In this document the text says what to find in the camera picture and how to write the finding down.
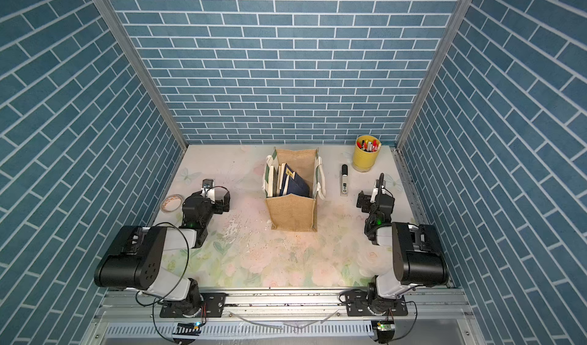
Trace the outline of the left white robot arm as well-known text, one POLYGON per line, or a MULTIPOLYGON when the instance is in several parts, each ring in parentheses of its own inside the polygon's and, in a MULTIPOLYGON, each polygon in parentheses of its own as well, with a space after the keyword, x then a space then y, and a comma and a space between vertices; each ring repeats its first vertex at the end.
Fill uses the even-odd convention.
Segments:
POLYGON ((110 244, 94 273, 102 288, 134 289, 154 298, 152 308, 161 306, 162 318, 221 317, 225 293, 201 293, 195 279, 186 277, 189 258, 178 276, 161 266, 166 251, 203 246, 208 226, 216 214, 229 212, 230 193, 205 179, 200 191, 183 200, 179 227, 163 222, 152 227, 124 226, 110 244))

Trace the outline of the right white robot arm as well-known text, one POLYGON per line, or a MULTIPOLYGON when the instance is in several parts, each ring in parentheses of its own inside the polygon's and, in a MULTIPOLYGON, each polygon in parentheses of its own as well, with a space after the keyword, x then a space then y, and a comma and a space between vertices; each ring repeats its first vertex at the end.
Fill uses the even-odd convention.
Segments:
POLYGON ((368 285, 367 308, 375 315, 390 314, 409 291, 445 285, 449 270, 436 227, 394 222, 395 198, 380 174, 373 193, 360 192, 356 206, 365 219, 364 234, 375 246, 392 250, 391 270, 375 276, 368 285))

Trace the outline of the navy blue book yellow label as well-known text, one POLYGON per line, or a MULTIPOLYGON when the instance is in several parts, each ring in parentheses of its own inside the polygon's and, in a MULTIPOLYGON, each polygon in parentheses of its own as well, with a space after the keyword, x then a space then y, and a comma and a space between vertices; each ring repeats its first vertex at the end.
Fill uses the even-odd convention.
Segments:
POLYGON ((297 195, 308 198, 310 196, 310 187, 304 179, 289 167, 287 163, 282 163, 279 168, 280 172, 280 195, 297 195))

